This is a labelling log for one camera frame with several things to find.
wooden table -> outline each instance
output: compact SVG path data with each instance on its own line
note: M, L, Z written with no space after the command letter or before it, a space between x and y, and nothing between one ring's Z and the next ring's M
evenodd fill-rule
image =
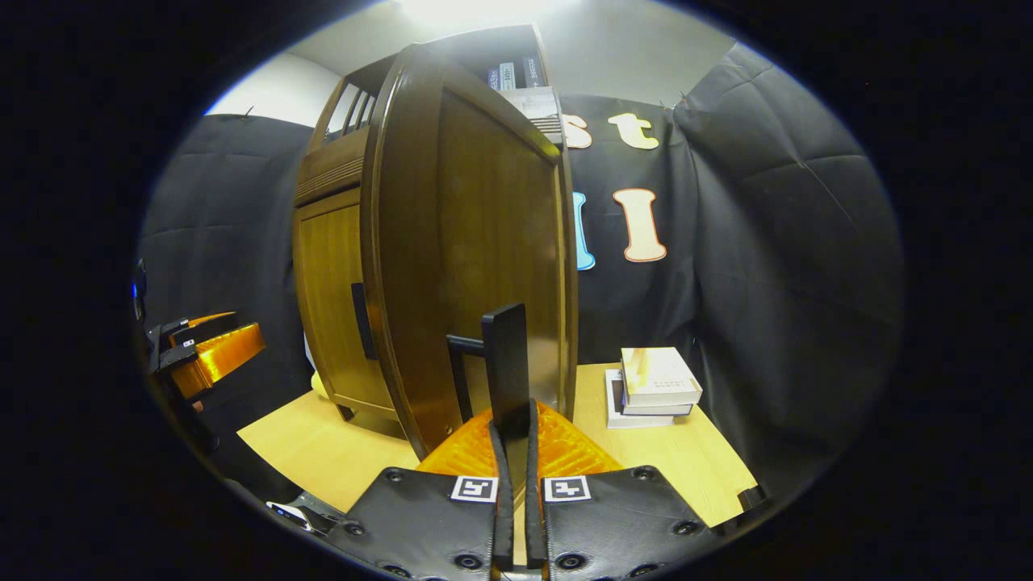
M606 429L603 381L619 363L578 365L574 425L625 467L652 464L709 526L743 512L738 494L756 481L699 407L674 426ZM380 470L419 463L401 426L371 414L341 420L336 406L309 392L238 432L295 484L347 512ZM524 563L524 507L515 514L514 562Z

letter cutout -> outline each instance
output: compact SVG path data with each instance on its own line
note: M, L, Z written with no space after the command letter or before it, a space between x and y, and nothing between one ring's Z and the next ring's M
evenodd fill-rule
M628 222L628 247L624 257L632 263L652 263L667 255L667 248L656 237L653 221L653 201L656 194L648 189L629 188L614 192L614 200L624 207Z
M585 129L588 123L576 115L563 116L563 135L567 140L567 147L570 149L585 149L592 145L592 135Z
M660 145L656 137L647 137L643 129L653 127L653 124L645 119L638 119L633 113L622 113L606 120L617 125L617 130L621 133L624 143L638 149L655 149Z
M585 205L585 194L574 192L574 235L577 239L577 270L588 270L595 266L595 256L588 251L585 244L585 226L581 221L581 209Z

black fabric backdrop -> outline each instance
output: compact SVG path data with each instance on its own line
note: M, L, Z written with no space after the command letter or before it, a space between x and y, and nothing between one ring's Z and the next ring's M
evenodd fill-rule
M593 269L578 273L578 362L675 345L701 407L769 494L799 491L856 433L893 362L903 264L864 151L799 83L737 44L674 111L562 96L593 144L570 150ZM606 119L649 120L660 146ZM219 384L201 417L213 457L260 497L298 489L236 431L309 389L290 254L293 180L311 129L204 118L174 156L144 226L148 323L238 310L268 347ZM654 191L667 255L624 258L613 193Z

cabinet handle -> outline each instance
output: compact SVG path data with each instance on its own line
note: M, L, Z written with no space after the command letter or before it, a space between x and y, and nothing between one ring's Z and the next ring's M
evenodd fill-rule
M362 282L351 285L351 304L355 307L355 325L358 327L358 338L363 341L363 353L366 359L376 361L377 347L373 344L370 314L366 312L366 288Z

cabinet door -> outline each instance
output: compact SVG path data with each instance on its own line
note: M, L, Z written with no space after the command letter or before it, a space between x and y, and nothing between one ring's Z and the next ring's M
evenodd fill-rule
M379 364L366 358L352 284L363 281L358 190L294 211L294 269L302 325L326 395L341 405L394 417Z
M570 414L576 277L560 151L483 81L427 47L399 53L373 111L362 252L374 340L399 420L422 458L461 425L446 334L527 309L531 396ZM487 401L471 360L471 399Z

